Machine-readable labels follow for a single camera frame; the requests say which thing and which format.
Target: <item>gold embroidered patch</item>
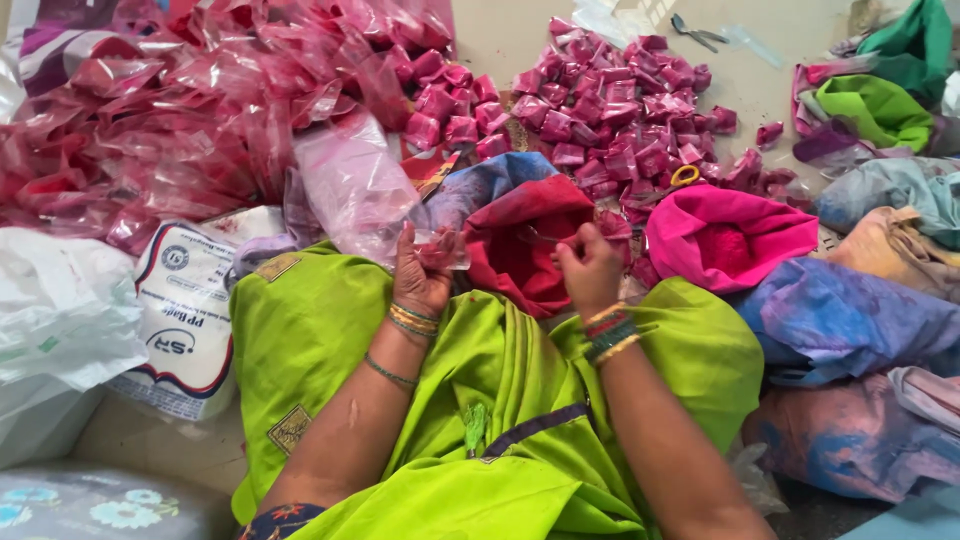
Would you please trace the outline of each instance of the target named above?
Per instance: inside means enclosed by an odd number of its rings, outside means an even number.
[[[300,256],[297,254],[284,253],[264,262],[253,272],[268,282],[275,282],[276,278],[282,276],[298,262],[300,262]]]
[[[267,431],[267,437],[270,438],[270,440],[276,444],[276,447],[281,449],[284,454],[290,455],[297,447],[297,443],[300,442],[300,438],[303,437],[306,429],[310,427],[310,422],[312,421],[313,419],[310,418],[310,414],[303,408],[303,405],[297,404],[293,410],[283,417],[283,420],[274,424],[274,426]]]

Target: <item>green cloth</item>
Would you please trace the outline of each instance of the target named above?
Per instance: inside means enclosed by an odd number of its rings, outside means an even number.
[[[834,77],[817,90],[830,115],[849,116],[860,138],[877,148],[909,146],[919,154],[930,139],[933,116],[903,88],[872,75]]]
[[[244,524],[286,461],[271,430],[298,405],[317,413],[362,360],[391,298],[392,278],[366,259],[339,255],[329,243],[297,255],[272,282],[247,276],[230,298],[249,463],[233,511]],[[757,407],[763,356],[753,333],[730,306],[682,278],[659,284],[632,312],[647,355],[724,452]],[[548,335],[486,292],[451,299],[383,481],[292,538],[660,537],[616,445],[579,328],[572,319]],[[490,463],[466,459],[470,405],[491,412],[482,455],[509,428],[588,398],[596,431],[582,416]]]
[[[864,39],[856,54],[878,52],[871,74],[928,105],[940,103],[953,71],[953,25],[940,0],[916,0],[894,24]]]

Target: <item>green tassel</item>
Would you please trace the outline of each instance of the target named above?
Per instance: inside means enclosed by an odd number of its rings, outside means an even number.
[[[476,457],[477,445],[487,432],[487,408],[481,403],[468,407],[467,414],[464,415],[464,425],[467,427],[464,433],[467,457],[473,459]]]

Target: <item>yellow scissors handle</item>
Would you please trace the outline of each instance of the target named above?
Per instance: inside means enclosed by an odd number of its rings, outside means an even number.
[[[700,169],[694,165],[684,165],[673,173],[673,177],[670,179],[670,185],[690,185],[698,180],[700,180]]]

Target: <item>tiled floor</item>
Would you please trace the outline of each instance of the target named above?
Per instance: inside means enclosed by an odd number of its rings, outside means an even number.
[[[701,109],[722,104],[740,113],[738,135],[720,145],[739,155],[753,144],[761,123],[779,119],[789,124],[792,66],[818,58],[843,37],[848,5],[842,0],[643,0],[640,7],[654,18],[679,12],[691,28],[717,31],[721,25],[743,24],[784,58],[783,68],[777,70],[746,49],[721,45],[721,53],[713,54],[691,38],[678,37],[666,20],[656,24],[661,34],[670,37],[674,52],[693,64],[709,63],[713,86],[701,100]],[[634,6],[621,2],[621,7]],[[474,72],[490,73],[504,86],[537,58],[545,43],[547,19],[570,15],[571,9],[569,0],[454,0],[460,58]],[[789,132],[766,155],[767,166],[795,167]],[[804,167],[796,170],[811,174]],[[204,436],[187,437],[178,426],[108,397],[86,428],[75,455],[232,491],[246,468],[238,403],[197,431]]]

